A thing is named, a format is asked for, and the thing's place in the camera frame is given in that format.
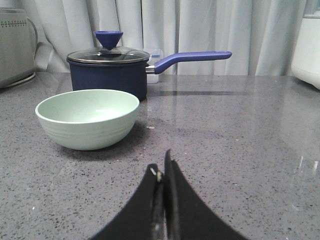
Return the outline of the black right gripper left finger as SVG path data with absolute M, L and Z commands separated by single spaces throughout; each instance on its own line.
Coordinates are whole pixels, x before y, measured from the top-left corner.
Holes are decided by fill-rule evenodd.
M 154 163 L 122 210 L 93 240 L 163 240 L 164 203 L 162 173 Z

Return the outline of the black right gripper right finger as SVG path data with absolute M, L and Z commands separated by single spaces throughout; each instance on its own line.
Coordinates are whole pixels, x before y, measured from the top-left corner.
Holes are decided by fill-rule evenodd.
M 245 240 L 197 195 L 167 150 L 164 158 L 164 206 L 169 240 Z

